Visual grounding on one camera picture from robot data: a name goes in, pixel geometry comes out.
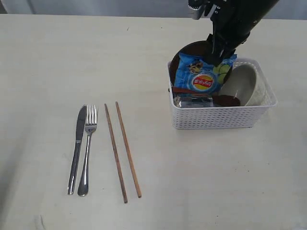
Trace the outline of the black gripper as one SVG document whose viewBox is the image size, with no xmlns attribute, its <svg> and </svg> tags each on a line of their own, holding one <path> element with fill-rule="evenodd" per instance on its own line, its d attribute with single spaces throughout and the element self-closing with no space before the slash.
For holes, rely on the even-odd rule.
<svg viewBox="0 0 307 230">
<path fill-rule="evenodd" d="M 205 15 L 214 8 L 213 33 L 209 36 L 212 53 L 206 62 L 217 67 L 248 38 L 261 19 L 261 6 L 257 0 L 206 0 L 205 5 Z"/>
</svg>

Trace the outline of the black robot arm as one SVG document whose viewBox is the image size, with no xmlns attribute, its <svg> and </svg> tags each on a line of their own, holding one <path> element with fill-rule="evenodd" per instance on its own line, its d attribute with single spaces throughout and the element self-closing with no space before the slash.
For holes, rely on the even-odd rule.
<svg viewBox="0 0 307 230">
<path fill-rule="evenodd" d="M 276 0 L 205 0 L 205 13 L 215 6 L 210 17 L 213 32 L 206 40 L 204 60 L 218 66 L 245 43 L 251 30 L 276 5 Z"/>
</svg>

